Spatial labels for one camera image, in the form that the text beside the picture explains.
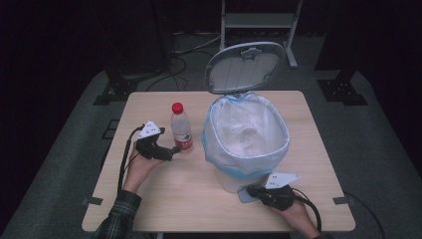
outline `plastic bottle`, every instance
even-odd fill
[[[171,115],[171,129],[173,131],[174,142],[181,145],[182,150],[186,150],[192,146],[192,133],[190,121],[183,109],[182,103],[174,103],[171,107],[173,114]]]

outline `table top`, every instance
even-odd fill
[[[291,187],[302,191],[319,211],[323,231],[351,231],[355,222],[347,204],[334,204],[343,197],[338,179],[320,138],[306,99],[296,91],[256,91],[268,99],[284,118],[291,136],[286,157],[275,172],[297,173],[301,179]],[[95,231],[107,217],[116,197],[118,172],[130,133],[149,120],[166,132],[158,144],[173,147],[171,105],[184,105],[192,126],[193,148],[177,153],[173,160],[155,168],[141,185],[139,211],[133,231],[150,232],[282,232],[292,231],[279,215],[255,201],[242,203],[235,193],[220,185],[216,168],[205,161],[201,132],[207,111],[218,98],[208,92],[133,93],[111,143],[93,197],[83,221],[86,231]],[[314,222],[313,211],[308,208]]]

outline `trash can lid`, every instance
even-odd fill
[[[231,95],[260,88],[282,66],[286,50],[273,42],[235,45],[217,53],[205,70],[205,87],[216,95]]]

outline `trash can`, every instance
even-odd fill
[[[285,57],[281,45],[255,42],[226,48],[207,65],[205,86],[222,96],[208,110],[201,139],[205,159],[229,192],[264,180],[288,152],[283,117],[270,101],[250,92],[274,77]]]

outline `bottle label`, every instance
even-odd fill
[[[189,132],[187,134],[175,134],[174,135],[174,142],[176,145],[181,145],[182,150],[188,149],[192,146],[192,134]]]

